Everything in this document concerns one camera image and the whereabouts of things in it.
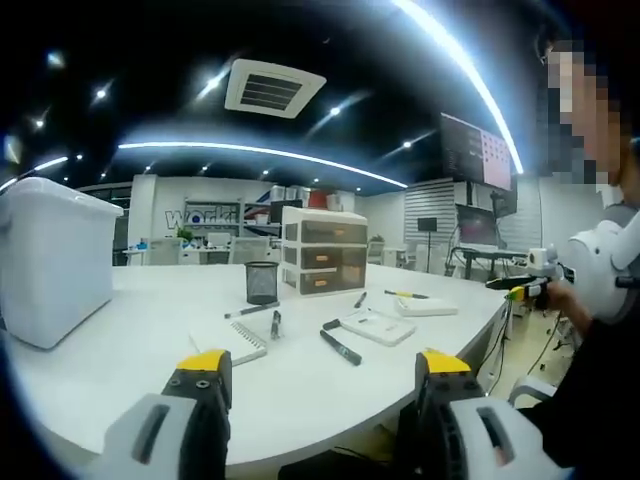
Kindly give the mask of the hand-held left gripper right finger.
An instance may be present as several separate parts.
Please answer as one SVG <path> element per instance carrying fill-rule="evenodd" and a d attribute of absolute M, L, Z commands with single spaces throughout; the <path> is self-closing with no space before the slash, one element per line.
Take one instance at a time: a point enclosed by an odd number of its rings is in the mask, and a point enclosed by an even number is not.
<path fill-rule="evenodd" d="M 485 394 L 471 367 L 437 350 L 418 353 L 415 388 L 398 426 L 398 476 L 407 479 L 569 479 L 540 431 Z"/>

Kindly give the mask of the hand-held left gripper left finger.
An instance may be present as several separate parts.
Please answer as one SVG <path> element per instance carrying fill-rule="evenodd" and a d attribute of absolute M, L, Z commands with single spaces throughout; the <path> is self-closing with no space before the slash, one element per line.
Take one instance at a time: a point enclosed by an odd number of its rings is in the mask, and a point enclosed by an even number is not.
<path fill-rule="evenodd" d="M 227 350 L 190 356 L 159 394 L 147 394 L 107 429 L 104 479 L 224 479 L 231 437 Z"/>

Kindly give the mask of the person's right hand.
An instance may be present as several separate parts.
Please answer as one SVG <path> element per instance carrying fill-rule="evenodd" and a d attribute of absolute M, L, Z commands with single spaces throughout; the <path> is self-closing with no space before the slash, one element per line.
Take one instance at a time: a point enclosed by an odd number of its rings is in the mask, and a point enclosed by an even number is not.
<path fill-rule="evenodd" d="M 552 281 L 547 284 L 546 292 L 550 310 L 563 313 L 581 334 L 589 329 L 593 319 L 569 287 L 560 281 Z"/>

